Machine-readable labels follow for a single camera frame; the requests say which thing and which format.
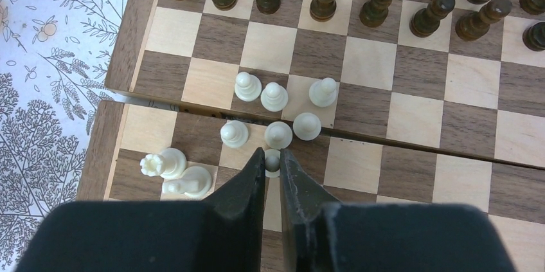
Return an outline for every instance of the white chess piece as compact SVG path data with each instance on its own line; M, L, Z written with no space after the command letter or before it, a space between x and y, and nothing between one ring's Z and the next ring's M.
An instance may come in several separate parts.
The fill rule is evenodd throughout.
M148 154L141 161L140 171L150 177L161 176L165 179L177 179L187 166L186 156L175 148L166 148L159 154Z
M212 187L212 175L200 166L187 168L180 179L163 183L163 193L184 194L191 198L201 198Z
M281 111L288 104L288 92L276 82L270 82L261 93L261 104L268 111Z
M280 151L265 150L265 176L280 177Z
M237 149L248 141L248 128L241 121L229 121L222 126L220 136L226 146Z
M261 82L256 76L245 71L238 73L235 79L235 94L239 99L251 102L261 94Z
M292 140L293 133L284 122L272 122L265 130L265 142L273 149L285 149Z
M313 140L321 130L320 119L314 113L301 113L293 120L293 132L301 140Z
M314 82L308 91L310 101L318 107L327 107L337 99L337 82L325 78Z

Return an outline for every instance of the fallen chess piece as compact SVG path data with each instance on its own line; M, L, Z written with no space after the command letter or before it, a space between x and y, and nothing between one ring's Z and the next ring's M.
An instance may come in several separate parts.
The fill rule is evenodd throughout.
M293 120L293 132L301 140L313 140L321 130L320 119L314 113L301 113Z
M268 111L281 111L288 104L288 92L276 82L270 82L261 93L261 104Z
M184 194L191 198L202 198L212 187L212 175L200 166L187 168L180 179L163 183L163 193Z
M261 94L261 82L254 76L245 71L238 73L235 79L235 95L245 101L252 102Z
M333 78L325 78L314 82L308 91L310 101L318 107L327 107L337 99L337 82Z
M285 149L292 140L293 133L284 122L272 122L265 130L265 142L272 149Z
M220 136L229 148L237 149L248 141L248 128L241 121L229 121L222 126Z
M140 171L150 177L161 176L165 179L177 179L187 166L186 156L175 148L166 148L159 154L148 154L141 161Z
M265 176L280 177L280 151L265 150Z

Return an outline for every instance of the folding chessboard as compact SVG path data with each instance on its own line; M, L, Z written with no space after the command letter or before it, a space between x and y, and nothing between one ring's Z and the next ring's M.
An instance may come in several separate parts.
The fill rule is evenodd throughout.
M480 9L466 0L424 39L411 34L409 20L427 0L394 0L378 28L359 22L367 0L336 0L326 23L310 18L310 1L281 0L264 15L255 0L229 11L211 0L129 0L106 85L260 119L293 121L309 111L335 131L545 167L545 53L522 42L545 15L511 0L507 18L464 42L454 25ZM287 107L271 113L259 99L239 100L241 71L286 87ZM325 77L339 82L339 95L320 109L308 88Z
M117 102L101 102L78 200L169 200L160 177L139 161L163 148L181 149L189 165L208 169L215 189L243 168L264 142L265 126L246 124L248 142L224 146L225 120ZM350 141L320 135L289 146L305 171L342 201L467 203L489 215L519 271L545 271L545 171ZM262 271L283 271L280 180L267 178Z

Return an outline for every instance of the wooden chessboard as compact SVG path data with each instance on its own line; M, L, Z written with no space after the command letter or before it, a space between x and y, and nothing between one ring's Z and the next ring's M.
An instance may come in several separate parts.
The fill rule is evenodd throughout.
M426 0L394 0L378 28L359 22L367 0L336 0L326 23L310 18L310 1L281 0L264 15L255 0L230 11L211 0L129 0L106 86L269 120L310 111L329 129L545 167L545 53L522 42L545 15L511 0L505 20L464 42L455 22L480 8L466 0L425 39L408 22ZM287 107L271 113L259 99L240 101L233 91L241 71L286 87ZM339 97L320 109L308 88L325 77L340 82Z
M225 120L117 102L101 102L78 200L169 200L160 177L139 161L163 148L182 150L189 165L213 176L210 192L231 179L257 147L265 126L247 124L240 149L222 144ZM289 146L305 171L342 201L467 203L487 213L519 271L545 271L545 171L320 135ZM283 271L280 180L267 178L262 271Z

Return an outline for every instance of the chessboard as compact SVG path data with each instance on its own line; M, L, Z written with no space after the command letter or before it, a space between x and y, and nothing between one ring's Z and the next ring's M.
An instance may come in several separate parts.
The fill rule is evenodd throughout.
M481 5L456 0L427 38L409 20L427 0L394 0L386 21L358 18L368 0L336 0L325 23L311 0L281 0L272 15L255 0L228 11L211 0L128 0L106 86L122 94L210 108L260 120L312 112L329 134L354 134L439 152L545 167L545 53L527 49L523 31L545 20L510 0L513 10L474 42L454 31ZM277 82L289 94L277 113L233 93L237 73ZM318 108L308 89L318 79L339 84L337 102Z
M173 147L188 166L213 176L209 194L243 168L266 126L247 123L239 149L219 136L225 120L103 101L99 105L78 200L185 200L162 194L161 177L140 172L140 159ZM545 271L545 171L320 135L294 136L288 147L303 169L342 201L466 203L487 213L518 271ZM262 271L283 271L280 179L267 178Z

